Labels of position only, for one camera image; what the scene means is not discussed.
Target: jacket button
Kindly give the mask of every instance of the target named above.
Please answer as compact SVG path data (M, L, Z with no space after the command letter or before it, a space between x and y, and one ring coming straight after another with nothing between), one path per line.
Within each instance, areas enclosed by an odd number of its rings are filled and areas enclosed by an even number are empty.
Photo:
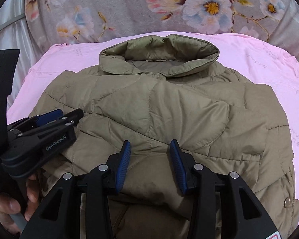
M285 202L283 203L284 207L292 207L292 201L290 198L286 198Z

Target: floral blanket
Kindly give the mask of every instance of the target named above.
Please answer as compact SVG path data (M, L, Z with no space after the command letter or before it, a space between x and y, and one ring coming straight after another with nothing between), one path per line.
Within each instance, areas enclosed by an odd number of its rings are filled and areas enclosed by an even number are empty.
M287 50L299 61L294 0L25 0L35 42L104 42L154 31L241 33Z

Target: human hand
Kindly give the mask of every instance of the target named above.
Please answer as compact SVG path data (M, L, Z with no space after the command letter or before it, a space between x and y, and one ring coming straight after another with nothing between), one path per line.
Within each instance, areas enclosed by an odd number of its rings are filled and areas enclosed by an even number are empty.
M33 174L27 179L27 196L28 206L25 212L25 219L29 221L34 211L39 206L39 192L40 187L36 176ZM10 214L17 214L21 211L20 204L5 193L0 193L0 222L3 227L11 234L16 234L20 230L9 216Z

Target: pink fabric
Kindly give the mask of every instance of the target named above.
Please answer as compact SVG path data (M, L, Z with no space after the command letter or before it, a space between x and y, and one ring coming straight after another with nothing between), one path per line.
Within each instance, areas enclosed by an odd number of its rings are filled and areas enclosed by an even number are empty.
M264 83L273 88L289 121L295 154L296 198L299 199L299 63L285 50L250 36L154 32L104 43L54 45L29 70L14 104L7 112L7 122L12 123L28 116L45 88L64 70L78 72L98 64L99 53L104 48L141 36L167 36L173 33L211 42L219 48L218 61L224 66L239 71L254 83Z

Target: olive green jacket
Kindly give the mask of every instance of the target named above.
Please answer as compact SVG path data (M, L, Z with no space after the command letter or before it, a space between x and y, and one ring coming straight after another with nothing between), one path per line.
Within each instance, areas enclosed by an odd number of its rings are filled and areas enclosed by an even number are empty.
M44 167L48 185L68 171L89 172L129 140L124 187L109 201L116 238L186 238L193 201L179 194L171 169L168 145L177 139L213 172L241 174L287 238L299 201L286 114L271 87L225 68L218 56L207 41L145 36L105 49L99 65L59 75L32 115L57 108L85 115L74 145Z

